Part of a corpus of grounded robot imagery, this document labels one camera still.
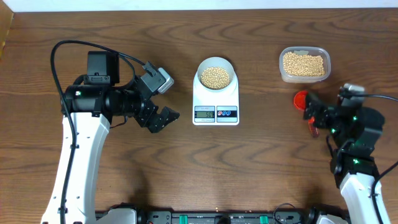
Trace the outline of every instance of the white backdrop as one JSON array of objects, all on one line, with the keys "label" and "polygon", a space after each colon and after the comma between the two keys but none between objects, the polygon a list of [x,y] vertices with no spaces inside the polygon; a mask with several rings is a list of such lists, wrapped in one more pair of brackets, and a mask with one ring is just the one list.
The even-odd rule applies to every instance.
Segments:
[{"label": "white backdrop", "polygon": [[398,7],[398,0],[3,0],[14,12]]}]

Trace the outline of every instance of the clear plastic container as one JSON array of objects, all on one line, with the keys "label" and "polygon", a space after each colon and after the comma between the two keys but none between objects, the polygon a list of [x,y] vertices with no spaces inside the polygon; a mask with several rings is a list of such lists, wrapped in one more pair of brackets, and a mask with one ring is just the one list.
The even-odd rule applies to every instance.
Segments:
[{"label": "clear plastic container", "polygon": [[[287,52],[293,52],[293,53],[299,52],[301,54],[303,54],[303,53],[305,54],[306,52],[308,52],[307,55],[311,55],[311,56],[320,55],[323,59],[323,69],[325,71],[325,74],[322,75],[321,77],[301,77],[301,76],[288,74],[284,69],[284,55]],[[319,48],[319,47],[288,47],[285,50],[283,50],[279,56],[279,70],[280,70],[280,74],[282,75],[283,81],[288,82],[288,83],[320,82],[320,81],[327,79],[330,75],[330,71],[331,71],[330,56],[326,50]]]}]

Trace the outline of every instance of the wooden surface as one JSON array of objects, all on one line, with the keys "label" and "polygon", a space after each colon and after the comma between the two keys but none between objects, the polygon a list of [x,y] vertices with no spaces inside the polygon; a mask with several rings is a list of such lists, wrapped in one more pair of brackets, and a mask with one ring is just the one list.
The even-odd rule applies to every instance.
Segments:
[{"label": "wooden surface", "polygon": [[[273,210],[327,203],[345,208],[329,171],[326,132],[310,137],[295,92],[310,88],[335,102],[346,82],[398,96],[398,9],[16,14],[0,62],[0,223],[38,223],[49,202],[62,145],[60,100],[50,51],[87,40],[164,67],[174,86],[154,101],[181,113],[159,134],[134,120],[111,130],[101,157],[96,208],[120,202],[174,210]],[[314,85],[289,84],[279,54],[290,46],[326,49],[332,73]],[[89,47],[57,52],[62,86],[86,71]],[[192,124],[192,80],[207,57],[230,59],[239,77],[237,127]],[[121,65],[121,82],[131,71]],[[398,160],[398,104],[365,103],[386,117],[374,156],[380,170]],[[382,180],[398,222],[398,175]]]}]

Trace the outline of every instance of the cardboard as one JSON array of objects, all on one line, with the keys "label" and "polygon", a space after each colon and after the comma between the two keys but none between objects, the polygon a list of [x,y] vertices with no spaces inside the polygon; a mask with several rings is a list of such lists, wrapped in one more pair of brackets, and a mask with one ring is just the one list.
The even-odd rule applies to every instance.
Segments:
[{"label": "cardboard", "polygon": [[0,0],[0,59],[3,55],[3,49],[6,45],[13,17],[14,13],[6,6],[6,3]]}]

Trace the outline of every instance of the table top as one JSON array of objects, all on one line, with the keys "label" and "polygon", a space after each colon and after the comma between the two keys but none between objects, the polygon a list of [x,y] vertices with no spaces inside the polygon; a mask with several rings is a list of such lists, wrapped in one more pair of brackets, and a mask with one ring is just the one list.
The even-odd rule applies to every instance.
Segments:
[{"label": "table top", "polygon": [[[398,96],[398,9],[18,13],[0,62],[0,223],[38,223],[49,202],[62,145],[50,51],[64,39],[149,60],[175,80],[154,101],[178,111],[178,121],[158,134],[134,120],[110,131],[99,165],[97,210],[121,202],[176,211],[272,211],[284,202],[346,208],[329,171],[327,132],[311,137],[293,96],[308,88],[334,103],[347,82]],[[324,82],[282,81],[279,54],[302,45],[330,54],[332,71]],[[65,45],[57,52],[64,89],[86,72],[89,50]],[[230,60],[238,75],[238,126],[192,124],[193,76],[212,56]],[[131,77],[123,63],[120,76],[122,84]],[[398,104],[368,99],[365,105],[386,117],[373,153],[383,171],[398,160]],[[382,179],[393,223],[397,174]]]}]

